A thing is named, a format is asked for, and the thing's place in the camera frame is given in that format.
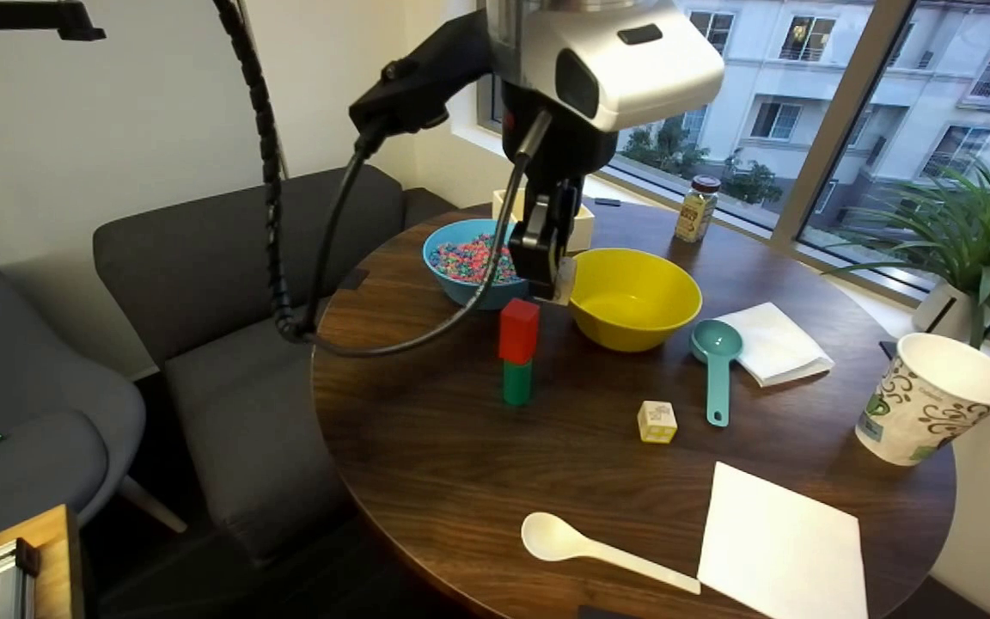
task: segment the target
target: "gray armchair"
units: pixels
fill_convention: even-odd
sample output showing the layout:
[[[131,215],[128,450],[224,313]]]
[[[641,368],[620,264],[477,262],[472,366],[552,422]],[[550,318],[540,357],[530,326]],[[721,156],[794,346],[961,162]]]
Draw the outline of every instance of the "gray armchair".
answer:
[[[0,273],[0,529],[59,501],[93,520],[141,432],[136,389],[71,350]]]
[[[311,280],[342,171],[284,185],[292,304]],[[311,346],[273,325],[264,193],[224,193],[103,225],[95,273],[161,368],[209,520],[253,565],[284,554],[351,501],[318,427]],[[337,227],[328,288],[406,225],[444,215],[432,193],[406,193],[365,168]]]

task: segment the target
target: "wooden tabletop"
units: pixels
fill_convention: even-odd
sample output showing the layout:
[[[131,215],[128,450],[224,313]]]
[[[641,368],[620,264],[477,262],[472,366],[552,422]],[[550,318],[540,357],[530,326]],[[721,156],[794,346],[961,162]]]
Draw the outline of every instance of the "wooden tabletop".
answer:
[[[36,619],[83,619],[80,538],[71,513],[54,505],[12,529],[0,529],[0,542],[18,538],[37,549]]]
[[[351,288],[324,310],[337,346],[416,337],[456,306],[423,273],[414,227],[379,248]],[[669,256],[706,288],[700,318],[778,304],[835,357],[835,371],[759,389],[732,371],[732,427],[706,422],[706,368],[684,330],[649,354],[612,354],[578,334],[568,310],[542,306],[536,395],[497,398],[495,313],[397,357],[313,357],[318,415],[335,460],[391,548],[436,589],[487,615],[752,615],[739,602],[596,562],[540,565],[519,542],[526,513],[568,515],[589,538],[697,576],[713,467],[725,460],[861,515],[871,614],[896,610],[932,571],[955,499],[953,453],[892,467],[857,444],[886,357],[882,330],[840,288],[766,246],[713,227],[700,248],[669,246],[675,215],[596,207],[596,248]],[[644,398],[678,411],[680,437],[635,437]]]

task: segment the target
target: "white cup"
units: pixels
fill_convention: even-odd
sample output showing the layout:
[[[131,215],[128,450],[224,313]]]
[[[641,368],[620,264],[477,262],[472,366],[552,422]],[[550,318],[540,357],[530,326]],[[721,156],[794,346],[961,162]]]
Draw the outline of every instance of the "white cup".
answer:
[[[990,357],[941,334],[904,334],[857,437],[880,460],[916,467],[990,415]]]

